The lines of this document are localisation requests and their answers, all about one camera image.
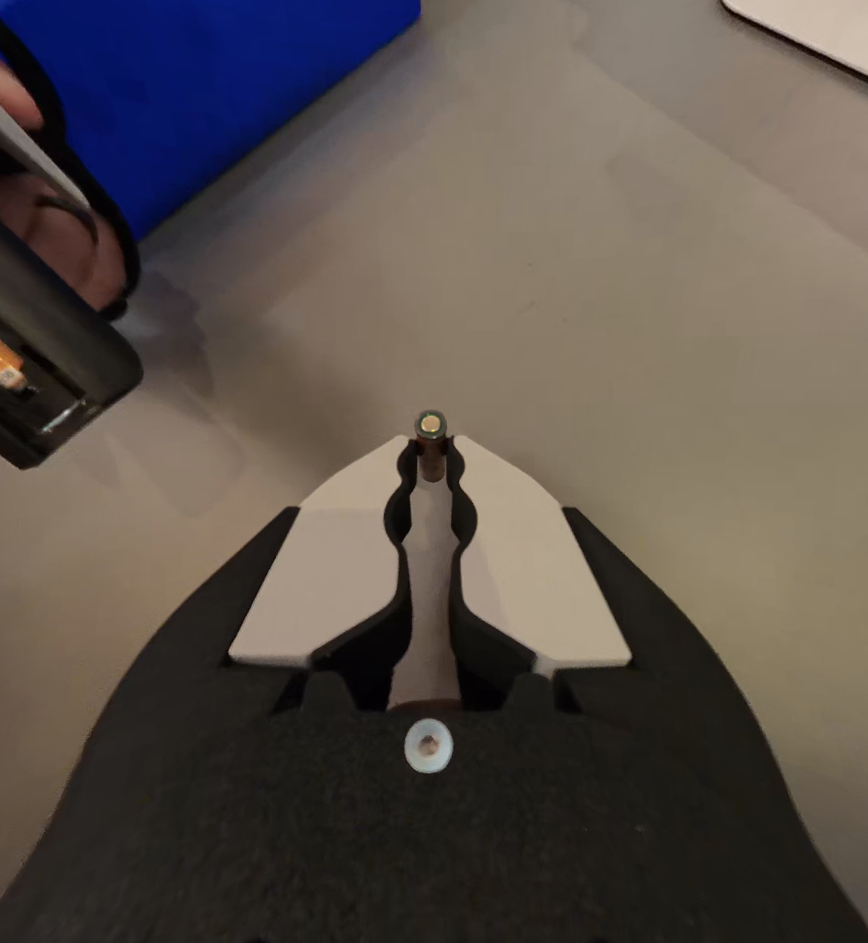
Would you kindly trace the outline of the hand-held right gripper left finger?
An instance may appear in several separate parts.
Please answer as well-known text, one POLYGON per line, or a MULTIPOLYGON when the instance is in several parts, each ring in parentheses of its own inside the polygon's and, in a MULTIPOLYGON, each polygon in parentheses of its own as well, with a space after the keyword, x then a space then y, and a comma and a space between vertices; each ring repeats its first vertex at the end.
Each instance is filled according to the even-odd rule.
POLYGON ((310 493, 294 510, 229 659, 334 672, 357 708, 386 709, 413 628, 404 547, 413 489, 414 443, 396 436, 310 493))

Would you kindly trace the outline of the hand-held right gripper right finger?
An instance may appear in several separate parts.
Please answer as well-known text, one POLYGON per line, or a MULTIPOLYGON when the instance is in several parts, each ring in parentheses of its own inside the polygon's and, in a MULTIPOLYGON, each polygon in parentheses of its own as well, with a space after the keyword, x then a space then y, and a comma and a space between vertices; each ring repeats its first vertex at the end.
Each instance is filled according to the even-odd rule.
POLYGON ((521 675, 625 667, 631 649, 566 509, 524 471, 464 435, 447 449, 450 642, 461 696, 497 709, 521 675))

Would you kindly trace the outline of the black flashlight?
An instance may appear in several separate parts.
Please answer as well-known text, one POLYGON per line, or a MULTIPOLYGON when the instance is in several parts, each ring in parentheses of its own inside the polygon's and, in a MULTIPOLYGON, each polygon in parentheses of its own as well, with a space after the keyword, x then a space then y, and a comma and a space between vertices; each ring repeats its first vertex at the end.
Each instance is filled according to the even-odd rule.
POLYGON ((143 380, 134 347, 0 223, 0 339, 27 389, 0 387, 0 457, 36 468, 143 380))

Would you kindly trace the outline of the large blue plastic bin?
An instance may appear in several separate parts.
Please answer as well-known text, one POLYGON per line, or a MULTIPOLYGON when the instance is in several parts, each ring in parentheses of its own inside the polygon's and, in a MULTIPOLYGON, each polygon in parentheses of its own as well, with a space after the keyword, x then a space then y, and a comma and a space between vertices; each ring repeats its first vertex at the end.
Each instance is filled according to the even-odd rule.
POLYGON ((33 134, 137 239, 419 18, 417 1, 0 2, 33 134))

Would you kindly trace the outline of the grey desk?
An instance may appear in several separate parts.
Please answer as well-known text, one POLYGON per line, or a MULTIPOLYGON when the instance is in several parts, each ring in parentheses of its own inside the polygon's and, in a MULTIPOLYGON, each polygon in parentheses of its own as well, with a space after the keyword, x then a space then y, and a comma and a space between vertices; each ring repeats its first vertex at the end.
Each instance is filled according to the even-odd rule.
POLYGON ((719 2, 426 2, 144 245, 0 459, 0 896, 165 619, 425 408, 705 634, 868 921, 868 83, 719 2))

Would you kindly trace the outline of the white sheet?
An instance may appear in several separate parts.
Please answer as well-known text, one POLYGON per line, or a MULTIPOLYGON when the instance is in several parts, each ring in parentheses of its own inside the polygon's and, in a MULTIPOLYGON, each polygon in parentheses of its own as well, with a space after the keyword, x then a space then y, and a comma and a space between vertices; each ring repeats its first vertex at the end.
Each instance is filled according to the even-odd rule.
POLYGON ((868 1, 723 1, 723 6, 868 78, 868 1))

